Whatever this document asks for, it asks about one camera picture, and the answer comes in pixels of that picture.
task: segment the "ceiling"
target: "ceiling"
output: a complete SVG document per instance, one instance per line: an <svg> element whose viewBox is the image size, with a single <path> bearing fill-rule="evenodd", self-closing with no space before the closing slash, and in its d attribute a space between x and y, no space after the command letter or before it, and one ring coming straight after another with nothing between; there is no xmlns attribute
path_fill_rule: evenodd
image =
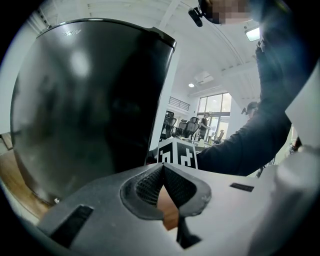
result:
<svg viewBox="0 0 320 256"><path fill-rule="evenodd" d="M52 26L80 18L110 18L157 27L177 41L180 57L174 86L179 84L189 97L226 90L241 108L258 101L257 41L250 42L245 35L258 24L215 25L202 19L203 27L197 27L188 15L197 5L197 0L48 0L39 15Z"/></svg>

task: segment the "wooden surface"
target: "wooden surface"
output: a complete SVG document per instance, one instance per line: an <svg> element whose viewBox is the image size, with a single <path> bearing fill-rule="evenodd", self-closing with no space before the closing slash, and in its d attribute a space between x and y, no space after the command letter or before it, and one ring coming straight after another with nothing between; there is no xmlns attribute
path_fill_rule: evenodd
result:
<svg viewBox="0 0 320 256"><path fill-rule="evenodd" d="M39 220L50 208L26 186L17 166L13 150L0 155L0 178L13 197Z"/></svg>
<svg viewBox="0 0 320 256"><path fill-rule="evenodd" d="M7 148L8 150L12 150L13 147L12 147L11 134L10 134L10 132L1 134L1 139L3 140L6 148Z"/></svg>
<svg viewBox="0 0 320 256"><path fill-rule="evenodd" d="M163 225L167 230L171 230L178 226L178 209L164 186L160 190L157 208L164 213Z"/></svg>
<svg viewBox="0 0 320 256"><path fill-rule="evenodd" d="M0 155L0 178L15 199L39 220L50 208L26 186L17 166L13 150ZM178 209L165 187L162 187L160 191L157 208L164 213L163 224L167 230L178 226Z"/></svg>

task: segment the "black mesh grip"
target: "black mesh grip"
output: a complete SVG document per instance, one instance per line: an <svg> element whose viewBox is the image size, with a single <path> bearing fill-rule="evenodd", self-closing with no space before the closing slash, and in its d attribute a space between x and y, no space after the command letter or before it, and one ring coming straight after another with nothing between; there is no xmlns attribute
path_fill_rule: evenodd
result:
<svg viewBox="0 0 320 256"><path fill-rule="evenodd" d="M209 185L167 163L163 167L164 186L179 209L180 217L199 215L211 199Z"/></svg>
<svg viewBox="0 0 320 256"><path fill-rule="evenodd" d="M138 218L163 220L164 214L156 208L163 186L162 164L129 179L120 190L123 204Z"/></svg>

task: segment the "black trash can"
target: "black trash can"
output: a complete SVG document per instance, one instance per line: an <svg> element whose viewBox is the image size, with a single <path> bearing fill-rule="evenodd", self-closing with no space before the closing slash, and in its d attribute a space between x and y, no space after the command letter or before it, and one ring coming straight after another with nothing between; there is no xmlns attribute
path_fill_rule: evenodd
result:
<svg viewBox="0 0 320 256"><path fill-rule="evenodd" d="M100 18L38 36L11 105L14 153L38 197L145 164L175 46L156 28Z"/></svg>

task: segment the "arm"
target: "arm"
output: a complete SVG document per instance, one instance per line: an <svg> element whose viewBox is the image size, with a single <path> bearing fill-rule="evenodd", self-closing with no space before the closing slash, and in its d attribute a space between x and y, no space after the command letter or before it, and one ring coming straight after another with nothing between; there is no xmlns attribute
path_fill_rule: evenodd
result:
<svg viewBox="0 0 320 256"><path fill-rule="evenodd" d="M197 155L201 170L247 176L275 157L286 142L291 123L285 109L291 102L277 72L260 48L256 50L261 102L252 119L223 143Z"/></svg>

